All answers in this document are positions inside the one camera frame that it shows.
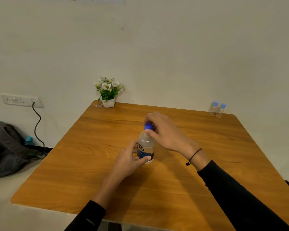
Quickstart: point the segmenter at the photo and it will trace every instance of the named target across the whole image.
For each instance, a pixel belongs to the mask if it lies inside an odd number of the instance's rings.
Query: gray backpack
[[[16,173],[27,163],[43,156],[38,150],[24,146],[24,139],[14,126],[0,123],[0,177]]]

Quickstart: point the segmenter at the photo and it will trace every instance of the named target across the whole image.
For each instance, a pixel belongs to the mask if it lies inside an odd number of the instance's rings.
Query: white flower
[[[106,80],[108,80],[108,78],[106,78],[106,77],[100,77],[100,81],[105,82]]]
[[[96,88],[100,88],[100,87],[101,87],[101,85],[102,85],[102,83],[101,83],[101,82],[95,82],[95,83],[94,83],[94,86],[95,86]]]
[[[107,83],[105,83],[105,82],[102,84],[102,89],[103,89],[103,90],[108,91],[108,90],[110,89],[110,87],[111,87],[111,84],[107,84]]]
[[[120,82],[113,82],[113,83],[112,83],[112,86],[113,86],[113,87],[117,87],[117,86],[119,86],[119,85],[120,85]]]

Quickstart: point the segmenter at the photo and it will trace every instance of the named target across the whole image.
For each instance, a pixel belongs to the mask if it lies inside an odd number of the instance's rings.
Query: potted plant
[[[114,81],[114,78],[108,79],[106,77],[100,77],[98,82],[94,83],[96,90],[100,93],[100,98],[102,97],[102,102],[105,108],[112,108],[115,106],[115,96],[124,86],[119,86],[120,83]]]

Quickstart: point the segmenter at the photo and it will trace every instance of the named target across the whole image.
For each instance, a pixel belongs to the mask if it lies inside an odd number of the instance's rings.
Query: black long-sleeve shirt
[[[214,161],[198,174],[237,231],[289,230],[289,225]],[[96,231],[105,212],[99,204],[89,201],[65,231]]]

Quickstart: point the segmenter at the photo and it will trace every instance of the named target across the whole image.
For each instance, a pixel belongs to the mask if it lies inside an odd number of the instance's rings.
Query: person
[[[154,123],[156,130],[147,129],[145,132],[159,145],[181,153],[188,160],[192,158],[191,164],[196,168],[199,176],[237,231],[289,230],[289,225],[280,217],[209,159],[203,150],[199,151],[199,145],[187,138],[169,117],[158,112],[149,113],[143,124],[149,122]],[[150,156],[142,159],[134,158],[132,153],[135,145],[136,141],[132,140],[126,148],[121,149],[98,193],[65,231],[97,230],[110,198],[120,182],[151,159]]]

